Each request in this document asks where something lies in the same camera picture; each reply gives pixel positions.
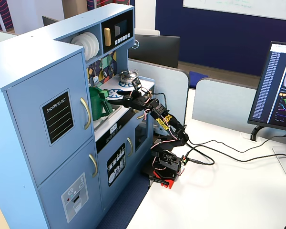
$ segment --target yellow microwave handle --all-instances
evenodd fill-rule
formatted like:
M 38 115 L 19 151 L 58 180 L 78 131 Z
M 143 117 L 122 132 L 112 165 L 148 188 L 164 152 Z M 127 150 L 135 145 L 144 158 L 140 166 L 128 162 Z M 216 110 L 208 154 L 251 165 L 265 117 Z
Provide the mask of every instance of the yellow microwave handle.
M 104 28 L 104 36 L 105 36 L 105 45 L 107 47 L 111 46 L 111 35 L 109 28 Z

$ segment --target green kettle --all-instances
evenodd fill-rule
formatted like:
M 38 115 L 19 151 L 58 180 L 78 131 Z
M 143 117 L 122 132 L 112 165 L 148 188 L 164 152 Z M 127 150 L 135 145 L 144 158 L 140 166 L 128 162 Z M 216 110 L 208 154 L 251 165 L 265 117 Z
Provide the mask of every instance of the green kettle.
M 108 102 L 108 90 L 102 90 L 96 87 L 89 87 L 91 109 L 93 120 L 98 120 L 101 117 L 108 116 L 113 112 L 111 104 Z

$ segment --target white wall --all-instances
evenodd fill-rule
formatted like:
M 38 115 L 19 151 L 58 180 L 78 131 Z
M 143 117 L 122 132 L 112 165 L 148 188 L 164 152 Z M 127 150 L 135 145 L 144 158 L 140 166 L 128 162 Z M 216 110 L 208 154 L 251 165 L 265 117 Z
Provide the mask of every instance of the white wall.
M 43 26 L 42 16 L 63 20 L 61 0 L 7 0 L 16 34 Z
M 135 27 L 155 29 L 156 0 L 135 0 Z

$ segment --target stove burner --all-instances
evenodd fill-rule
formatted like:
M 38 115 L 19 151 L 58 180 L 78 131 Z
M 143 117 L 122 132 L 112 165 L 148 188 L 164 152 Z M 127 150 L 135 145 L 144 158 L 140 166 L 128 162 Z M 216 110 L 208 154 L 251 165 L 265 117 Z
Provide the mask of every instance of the stove burner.
M 121 86 L 121 87 L 132 87 L 133 85 L 131 83 L 119 82 L 119 86 Z
M 123 90 L 121 90 L 121 89 L 110 89 L 108 91 L 109 92 L 108 97 L 113 98 L 113 99 L 120 98 L 120 97 L 122 97 L 122 95 L 117 94 L 117 92 L 122 92 L 122 91 Z

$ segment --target black monitor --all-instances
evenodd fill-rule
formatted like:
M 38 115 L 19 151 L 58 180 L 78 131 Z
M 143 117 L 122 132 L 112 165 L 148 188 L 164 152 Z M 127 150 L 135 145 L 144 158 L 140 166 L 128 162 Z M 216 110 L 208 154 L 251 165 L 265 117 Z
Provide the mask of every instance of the black monitor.
M 286 130 L 286 43 L 270 45 L 248 123 Z
M 134 39 L 129 58 L 178 68 L 180 37 L 135 35 Z
M 52 19 L 52 18 L 48 18 L 46 16 L 42 17 L 42 21 L 43 21 L 43 26 L 51 25 L 53 23 L 58 22 L 58 20 L 55 20 L 55 19 Z

